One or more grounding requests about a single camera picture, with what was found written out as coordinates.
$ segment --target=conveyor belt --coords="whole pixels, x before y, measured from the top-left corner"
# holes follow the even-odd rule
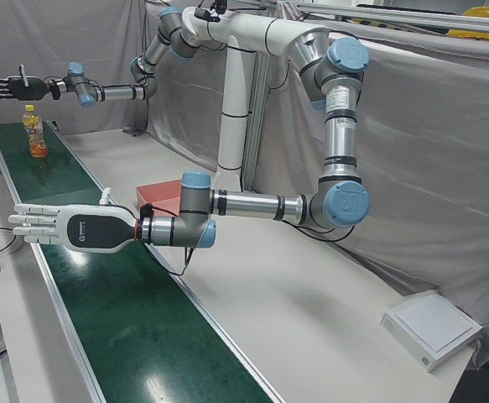
[[[22,125],[0,124],[0,160],[18,198],[98,203],[100,189],[47,123],[44,136],[49,156],[34,159]],[[109,255],[41,249],[106,401],[271,401],[140,244]]]

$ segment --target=red box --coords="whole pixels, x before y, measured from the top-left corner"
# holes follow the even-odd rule
[[[152,185],[138,186],[136,188],[138,208],[145,203],[152,203],[155,207],[169,210],[175,215],[179,214],[180,202],[180,179],[176,181],[154,183]],[[171,214],[154,211],[155,216],[168,216]]]

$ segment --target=white box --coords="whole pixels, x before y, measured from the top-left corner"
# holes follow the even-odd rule
[[[481,326],[436,291],[404,297],[380,322],[430,372],[474,340]]]

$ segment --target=white robotic hand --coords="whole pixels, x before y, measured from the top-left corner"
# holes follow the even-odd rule
[[[29,243],[63,244],[78,252],[113,254],[138,239],[137,218],[125,207],[17,204],[9,222]]]

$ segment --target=plastic bottle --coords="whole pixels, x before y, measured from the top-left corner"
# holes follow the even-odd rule
[[[35,113],[34,105],[24,106],[23,125],[28,134],[29,153],[34,158],[44,158],[49,153],[44,143],[43,122]]]

